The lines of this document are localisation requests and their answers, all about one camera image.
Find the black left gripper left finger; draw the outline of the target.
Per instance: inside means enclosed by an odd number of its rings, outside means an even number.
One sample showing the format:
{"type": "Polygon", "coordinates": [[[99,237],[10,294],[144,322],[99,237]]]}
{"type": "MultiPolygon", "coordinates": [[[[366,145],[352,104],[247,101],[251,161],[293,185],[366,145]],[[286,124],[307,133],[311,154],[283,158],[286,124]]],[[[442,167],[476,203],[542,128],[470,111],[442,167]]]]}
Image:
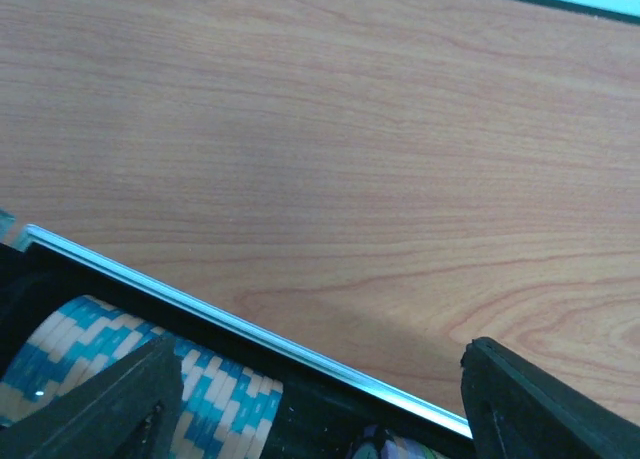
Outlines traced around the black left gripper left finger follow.
{"type": "Polygon", "coordinates": [[[167,458],[183,382],[171,336],[156,338],[1,431],[3,458],[167,458]]]}

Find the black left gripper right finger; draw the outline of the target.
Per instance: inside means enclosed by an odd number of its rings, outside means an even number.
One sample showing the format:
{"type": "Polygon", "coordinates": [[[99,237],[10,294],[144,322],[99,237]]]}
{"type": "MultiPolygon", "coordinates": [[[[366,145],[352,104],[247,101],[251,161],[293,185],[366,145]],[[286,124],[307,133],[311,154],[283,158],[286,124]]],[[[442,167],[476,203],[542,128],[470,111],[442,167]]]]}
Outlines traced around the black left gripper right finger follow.
{"type": "Polygon", "coordinates": [[[639,426],[489,337],[461,359],[479,458],[637,458],[639,426]]]}

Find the blue white chip stack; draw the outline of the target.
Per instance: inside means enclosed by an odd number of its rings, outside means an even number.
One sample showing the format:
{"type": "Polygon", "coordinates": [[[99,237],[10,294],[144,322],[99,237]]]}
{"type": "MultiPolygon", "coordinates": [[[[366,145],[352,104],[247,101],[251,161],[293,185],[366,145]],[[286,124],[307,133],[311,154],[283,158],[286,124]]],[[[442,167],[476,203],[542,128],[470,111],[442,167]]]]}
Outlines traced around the blue white chip stack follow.
{"type": "Polygon", "coordinates": [[[280,381],[91,296],[51,312],[1,379],[5,458],[258,458],[280,381]]]}

